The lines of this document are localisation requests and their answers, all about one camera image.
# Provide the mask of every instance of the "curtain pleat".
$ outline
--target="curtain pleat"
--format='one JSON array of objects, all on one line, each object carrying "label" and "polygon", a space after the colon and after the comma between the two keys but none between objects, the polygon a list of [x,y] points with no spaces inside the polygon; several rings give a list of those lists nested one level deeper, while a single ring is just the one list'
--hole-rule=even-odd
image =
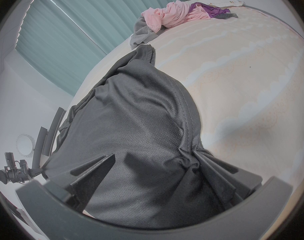
[{"label": "curtain pleat", "polygon": [[142,11],[175,0],[52,1],[57,6],[34,0],[16,49],[43,76],[74,95],[89,71],[133,33]]}]

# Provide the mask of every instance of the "bed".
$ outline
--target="bed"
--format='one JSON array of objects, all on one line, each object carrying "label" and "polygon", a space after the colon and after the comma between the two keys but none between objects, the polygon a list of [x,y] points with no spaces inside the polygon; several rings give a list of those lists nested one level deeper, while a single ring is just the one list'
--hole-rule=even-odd
[{"label": "bed", "polygon": [[[294,191],[304,178],[304,40],[258,10],[230,10],[238,18],[186,22],[149,42],[155,67],[190,92],[206,149],[263,184],[277,176]],[[130,51],[128,38],[103,58],[68,109]]]}]

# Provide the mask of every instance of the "green curtain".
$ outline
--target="green curtain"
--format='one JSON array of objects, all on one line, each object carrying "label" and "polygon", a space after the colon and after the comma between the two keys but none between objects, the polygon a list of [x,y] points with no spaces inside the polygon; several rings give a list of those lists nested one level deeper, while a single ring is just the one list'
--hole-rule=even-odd
[{"label": "green curtain", "polygon": [[75,95],[90,70],[133,33],[141,12],[175,0],[34,0],[16,49],[38,72]]}]

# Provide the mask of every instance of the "pillowcase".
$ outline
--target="pillowcase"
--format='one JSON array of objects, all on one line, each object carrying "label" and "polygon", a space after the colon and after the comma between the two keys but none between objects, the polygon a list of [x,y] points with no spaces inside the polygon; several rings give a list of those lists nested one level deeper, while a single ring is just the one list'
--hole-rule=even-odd
[{"label": "pillowcase", "polygon": [[244,2],[238,0],[190,0],[187,1],[189,4],[193,4],[195,2],[201,2],[204,4],[208,4],[211,6],[217,7],[228,7],[228,6],[242,6]]}]

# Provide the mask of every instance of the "purple garment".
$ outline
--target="purple garment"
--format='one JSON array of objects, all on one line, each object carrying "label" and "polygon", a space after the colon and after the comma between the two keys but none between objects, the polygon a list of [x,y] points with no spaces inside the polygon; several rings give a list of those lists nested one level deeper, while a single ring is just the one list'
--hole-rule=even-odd
[{"label": "purple garment", "polygon": [[200,2],[195,2],[193,4],[190,5],[190,9],[189,9],[189,13],[193,11],[193,9],[195,8],[196,5],[201,5],[203,7],[203,9],[209,14],[209,16],[211,18],[219,15],[219,14],[226,14],[229,13],[230,10],[229,9],[221,9],[219,7],[212,7],[210,5],[204,4],[204,3],[200,3]]}]

